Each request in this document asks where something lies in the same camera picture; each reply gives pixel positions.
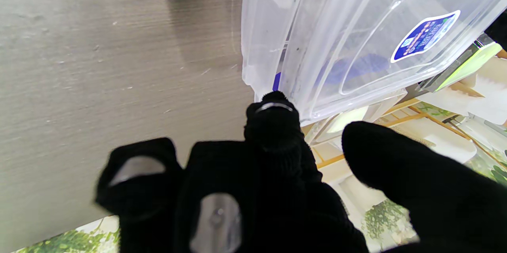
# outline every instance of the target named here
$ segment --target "plastic storage box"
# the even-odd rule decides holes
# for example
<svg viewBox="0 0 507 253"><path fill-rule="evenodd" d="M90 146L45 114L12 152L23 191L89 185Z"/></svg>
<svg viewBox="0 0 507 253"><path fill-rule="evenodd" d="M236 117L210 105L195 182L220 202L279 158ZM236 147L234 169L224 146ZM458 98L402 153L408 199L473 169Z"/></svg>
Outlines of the plastic storage box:
<svg viewBox="0 0 507 253"><path fill-rule="evenodd" d="M302 125L443 71L507 0L243 0L243 80Z"/></svg>

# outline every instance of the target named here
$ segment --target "gray surface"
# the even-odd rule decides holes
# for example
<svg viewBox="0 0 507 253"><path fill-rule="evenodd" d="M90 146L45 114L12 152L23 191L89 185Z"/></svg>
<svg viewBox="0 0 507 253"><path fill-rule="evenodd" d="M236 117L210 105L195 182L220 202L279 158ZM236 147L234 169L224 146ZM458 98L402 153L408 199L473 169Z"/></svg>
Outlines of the gray surface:
<svg viewBox="0 0 507 253"><path fill-rule="evenodd" d="M118 145L242 138L241 0L0 2L0 252L105 215Z"/></svg>

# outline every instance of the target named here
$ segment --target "gloved finger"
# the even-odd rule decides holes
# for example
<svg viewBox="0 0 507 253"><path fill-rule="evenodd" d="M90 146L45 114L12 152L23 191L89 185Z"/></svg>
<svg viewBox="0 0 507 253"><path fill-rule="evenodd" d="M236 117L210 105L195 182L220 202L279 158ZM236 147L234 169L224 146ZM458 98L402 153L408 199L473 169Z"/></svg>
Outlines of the gloved finger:
<svg viewBox="0 0 507 253"><path fill-rule="evenodd" d="M125 219L146 219L175 199L183 170L169 138L121 146L101 174L96 202Z"/></svg>
<svg viewBox="0 0 507 253"><path fill-rule="evenodd" d="M266 94L260 103L246 110L245 140L266 152L280 152L299 146L302 137L299 112L279 92Z"/></svg>

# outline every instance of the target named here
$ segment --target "scratch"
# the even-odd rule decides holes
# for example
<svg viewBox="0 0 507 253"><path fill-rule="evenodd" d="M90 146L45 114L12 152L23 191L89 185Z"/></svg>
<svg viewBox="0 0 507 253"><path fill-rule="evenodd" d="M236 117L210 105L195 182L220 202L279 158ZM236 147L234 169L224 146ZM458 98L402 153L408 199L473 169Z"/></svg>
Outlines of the scratch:
<svg viewBox="0 0 507 253"><path fill-rule="evenodd" d="M203 72L201 75L199 75L199 76L202 76L202 75L204 75L205 73L208 73L210 70L211 70L211 68L208 68L208 70L204 71L204 72Z"/></svg>
<svg viewBox="0 0 507 253"><path fill-rule="evenodd" d="M232 51L234 53L238 53L236 50L236 46L234 46L234 0L231 0L231 44L232 44Z"/></svg>

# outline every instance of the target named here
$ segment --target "plant pattern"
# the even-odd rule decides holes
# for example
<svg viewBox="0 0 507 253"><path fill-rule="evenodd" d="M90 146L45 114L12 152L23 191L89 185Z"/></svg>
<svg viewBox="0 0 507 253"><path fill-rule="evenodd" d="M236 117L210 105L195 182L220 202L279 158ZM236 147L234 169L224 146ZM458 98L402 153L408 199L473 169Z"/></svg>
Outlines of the plant pattern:
<svg viewBox="0 0 507 253"><path fill-rule="evenodd" d="M441 109L439 107L435 107L434 105L430 105L429 103L424 102L417 103L416 105L414 105L414 107L416 107L421 112L425 112L430 116L439 119L440 121L455 115L454 112L449 112L448 110Z"/></svg>
<svg viewBox="0 0 507 253"><path fill-rule="evenodd" d="M15 253L117 253L119 238L118 219L105 217Z"/></svg>
<svg viewBox="0 0 507 253"><path fill-rule="evenodd" d="M380 240L384 232L396 230L397 222L404 219L407 214L408 210L387 199L366 212L362 231L369 238Z"/></svg>

